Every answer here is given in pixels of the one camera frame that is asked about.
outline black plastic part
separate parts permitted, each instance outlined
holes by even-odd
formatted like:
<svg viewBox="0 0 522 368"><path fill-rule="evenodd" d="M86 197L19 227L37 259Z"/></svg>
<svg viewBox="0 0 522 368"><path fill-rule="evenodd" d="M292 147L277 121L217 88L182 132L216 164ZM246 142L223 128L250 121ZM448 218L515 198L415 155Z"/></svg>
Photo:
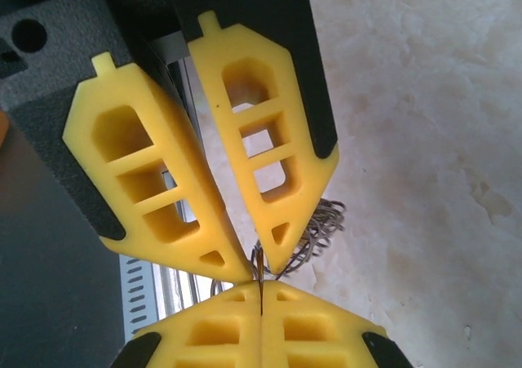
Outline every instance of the black plastic part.
<svg viewBox="0 0 522 368"><path fill-rule="evenodd" d="M404 353L391 339L367 332L362 335L378 368L413 368Z"/></svg>
<svg viewBox="0 0 522 368"><path fill-rule="evenodd" d="M171 0L109 0L119 6L135 30L147 40L179 31Z"/></svg>
<svg viewBox="0 0 522 368"><path fill-rule="evenodd" d="M111 368L146 368L160 342L161 335L155 332L127 342Z"/></svg>
<svg viewBox="0 0 522 368"><path fill-rule="evenodd" d="M125 343L118 255L12 125L0 236L0 366L107 368Z"/></svg>
<svg viewBox="0 0 522 368"><path fill-rule="evenodd" d="M0 38L9 40L21 20L44 27L41 50L16 51L27 65L10 63L0 90L0 105L76 202L94 230L115 240L125 229L62 140L65 121L79 82L95 76L91 57L110 51L116 66L131 54L105 0L50 0L0 18Z"/></svg>
<svg viewBox="0 0 522 368"><path fill-rule="evenodd" d="M327 158L337 144L321 53L309 0L174 0L187 42L203 36L197 17L214 11L221 28L243 24L292 55L315 153Z"/></svg>
<svg viewBox="0 0 522 368"><path fill-rule="evenodd" d="M22 57L0 38L0 80L26 70L27 67Z"/></svg>

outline triangular cutout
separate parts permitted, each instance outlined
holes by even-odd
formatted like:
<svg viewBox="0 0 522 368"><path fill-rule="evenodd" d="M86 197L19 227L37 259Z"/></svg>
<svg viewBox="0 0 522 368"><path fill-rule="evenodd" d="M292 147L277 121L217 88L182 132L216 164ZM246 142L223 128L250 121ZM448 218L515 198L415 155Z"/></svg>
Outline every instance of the triangular cutout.
<svg viewBox="0 0 522 368"><path fill-rule="evenodd" d="M290 223L284 223L281 225L277 225L275 228L272 228L272 236L274 238L274 242L280 246L285 241L286 233L288 232L288 227Z"/></svg>
<svg viewBox="0 0 522 368"><path fill-rule="evenodd" d="M206 264L212 264L214 266L223 266L225 265L225 259L221 254L214 250L209 252L208 254L204 254L200 257L201 262L205 262Z"/></svg>

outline white marble surface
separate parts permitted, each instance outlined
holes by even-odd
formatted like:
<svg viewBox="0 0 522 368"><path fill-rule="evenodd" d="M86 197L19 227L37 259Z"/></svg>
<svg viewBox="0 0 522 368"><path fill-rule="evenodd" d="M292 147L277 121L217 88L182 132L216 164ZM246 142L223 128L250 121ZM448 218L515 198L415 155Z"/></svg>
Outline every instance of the white marble surface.
<svg viewBox="0 0 522 368"><path fill-rule="evenodd" d="M385 326L417 368L521 367L522 0L311 2L341 150L325 196L347 220L290 283Z"/></svg>

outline metal wire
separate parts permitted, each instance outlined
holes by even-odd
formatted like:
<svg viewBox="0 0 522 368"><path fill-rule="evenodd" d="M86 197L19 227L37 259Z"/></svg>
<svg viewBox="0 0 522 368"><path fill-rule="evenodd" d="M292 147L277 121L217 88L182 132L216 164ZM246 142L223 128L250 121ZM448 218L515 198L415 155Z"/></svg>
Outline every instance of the metal wire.
<svg viewBox="0 0 522 368"><path fill-rule="evenodd" d="M342 202L329 201L321 198L314 210L307 227L304 230L301 240L295 247L294 253L290 257L288 264L279 274L272 274L270 269L263 265L264 273L273 276L274 280L279 280L281 277L288 277L289 274L298 270L310 259L320 257L332 245L332 236L338 230L343 231L344 212L346 207ZM252 249L250 255L250 265L252 266L252 273L254 279L258 279L258 272L256 266L256 255L261 250L261 243L257 241ZM213 280L211 284L210 295L217 294L217 281Z"/></svg>

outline orange object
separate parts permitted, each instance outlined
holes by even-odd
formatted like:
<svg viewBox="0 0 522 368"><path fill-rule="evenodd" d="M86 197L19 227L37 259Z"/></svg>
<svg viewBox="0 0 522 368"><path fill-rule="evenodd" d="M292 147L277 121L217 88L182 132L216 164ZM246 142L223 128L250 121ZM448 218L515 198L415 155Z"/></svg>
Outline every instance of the orange object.
<svg viewBox="0 0 522 368"><path fill-rule="evenodd" d="M8 128L9 121L7 120L7 115L3 111L0 111L0 146L2 146L3 141L6 138Z"/></svg>

